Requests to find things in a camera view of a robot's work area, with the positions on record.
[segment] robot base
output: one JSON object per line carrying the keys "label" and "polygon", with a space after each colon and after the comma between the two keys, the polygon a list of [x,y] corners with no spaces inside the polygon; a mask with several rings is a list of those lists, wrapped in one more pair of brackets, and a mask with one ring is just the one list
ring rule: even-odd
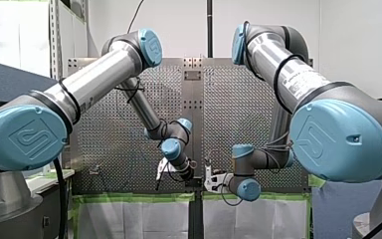
{"label": "robot base", "polygon": [[43,238],[42,201],[31,196],[21,172],[0,173],[0,238]]}

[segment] perforated metal panel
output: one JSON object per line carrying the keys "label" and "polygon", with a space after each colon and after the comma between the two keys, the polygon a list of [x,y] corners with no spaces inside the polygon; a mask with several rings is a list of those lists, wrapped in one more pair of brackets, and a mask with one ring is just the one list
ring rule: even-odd
{"label": "perforated metal panel", "polygon": [[[140,75],[148,100],[159,117],[168,121],[177,120],[182,111],[182,62],[176,62]],[[143,125],[122,92],[113,90],[93,106],[82,116],[78,129],[82,162],[74,178],[75,194],[155,192],[156,168],[162,153],[158,142],[144,137]],[[184,190],[183,183],[167,175],[164,178],[160,192]]]}
{"label": "perforated metal panel", "polygon": [[[232,145],[267,142],[273,92],[245,68],[233,66],[230,59],[204,59],[201,68],[198,60],[193,71],[202,71],[202,78],[185,80],[184,73],[192,68],[184,65],[188,60],[164,59],[162,66],[147,69],[140,75],[145,94],[161,118],[193,121],[187,154],[199,165],[201,154],[219,149],[223,153],[211,154],[213,167],[232,169]],[[89,62],[73,60],[70,72]],[[142,123],[122,92],[112,91],[93,106],[82,116],[76,133],[78,143],[73,143],[72,152],[81,157],[74,156],[74,194],[156,192],[156,167],[162,157],[158,142],[143,136]],[[279,174],[257,171],[257,179],[264,191],[303,192],[308,188],[306,173],[297,162]],[[182,183],[165,177],[159,192],[184,190]]]}
{"label": "perforated metal panel", "polygon": [[[275,96],[268,84],[230,59],[204,61],[204,156],[210,154],[213,168],[232,171],[232,146],[251,143],[260,147],[269,140]],[[307,174],[296,162],[279,174],[257,170],[263,191],[303,192]]]}

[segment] ur logo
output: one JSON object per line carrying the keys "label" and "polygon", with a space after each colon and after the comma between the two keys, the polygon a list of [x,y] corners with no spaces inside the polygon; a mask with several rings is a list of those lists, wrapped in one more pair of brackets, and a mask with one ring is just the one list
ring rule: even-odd
{"label": "ur logo", "polygon": [[315,122],[315,119],[308,118],[299,136],[296,139],[296,146],[299,147],[305,156],[309,157],[316,165],[327,149],[327,145],[334,143],[331,133]]}
{"label": "ur logo", "polygon": [[150,40],[150,50],[154,53],[154,54],[160,54],[160,48],[159,48],[159,43],[158,43],[158,40],[156,38],[153,38]]}
{"label": "ur logo", "polygon": [[9,135],[10,140],[26,156],[34,160],[58,140],[41,119],[35,119]]}

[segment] light blue joint cap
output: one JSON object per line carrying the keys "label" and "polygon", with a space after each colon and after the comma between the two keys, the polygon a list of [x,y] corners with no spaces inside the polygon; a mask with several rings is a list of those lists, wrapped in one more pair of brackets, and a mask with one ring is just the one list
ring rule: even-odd
{"label": "light blue joint cap", "polygon": [[192,122],[188,119],[181,118],[178,120],[179,123],[181,123],[184,127],[188,129],[188,131],[191,131],[192,129]]}
{"label": "light blue joint cap", "polygon": [[237,189],[237,196],[246,201],[255,201],[260,197],[262,187],[253,178],[243,180]]}
{"label": "light blue joint cap", "polygon": [[176,138],[168,138],[163,141],[161,150],[169,161],[175,160],[181,154],[181,144]]}
{"label": "light blue joint cap", "polygon": [[238,159],[254,151],[252,144],[235,144],[232,146],[232,158]]}
{"label": "light blue joint cap", "polygon": [[151,29],[138,31],[139,47],[142,56],[150,67],[157,67],[162,62],[162,45],[156,33]]}
{"label": "light blue joint cap", "polygon": [[290,123],[302,166],[331,181],[366,182],[382,176],[382,126],[363,109],[319,100],[299,109]]}
{"label": "light blue joint cap", "polygon": [[0,111],[0,169],[31,170],[53,161],[67,143],[67,129],[53,111],[17,106]]}
{"label": "light blue joint cap", "polygon": [[148,134],[148,130],[147,130],[147,128],[144,128],[144,136],[145,136],[147,139],[150,139],[150,135]]}
{"label": "light blue joint cap", "polygon": [[232,62],[235,65],[244,65],[244,25],[241,24],[235,30],[232,45]]}

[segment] robotic arm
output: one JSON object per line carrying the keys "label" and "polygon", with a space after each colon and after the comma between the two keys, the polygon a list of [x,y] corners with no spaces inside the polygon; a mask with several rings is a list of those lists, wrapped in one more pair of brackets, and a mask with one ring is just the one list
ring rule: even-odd
{"label": "robotic arm", "polygon": [[183,152],[191,122],[161,122],[145,95],[130,91],[139,86],[134,77],[161,63],[162,49],[155,33],[141,29],[118,36],[103,52],[101,58],[46,91],[0,104],[0,170],[31,170],[50,163],[62,151],[81,115],[121,84],[128,89],[125,96],[142,120],[146,135],[164,140],[162,152],[184,179],[193,176]]}
{"label": "robotic arm", "polygon": [[261,193],[255,169],[291,166],[295,158],[310,173],[326,180],[382,179],[382,100],[351,84],[328,81],[305,60],[306,43],[293,28],[246,22],[235,32],[234,63],[247,66],[266,81],[282,107],[275,109],[274,115],[282,118],[274,116],[273,131],[280,131],[281,124],[285,135],[288,120],[284,117],[291,115],[289,143],[285,136],[274,141],[290,151],[233,146],[234,173],[226,176],[225,185],[244,200],[256,200]]}

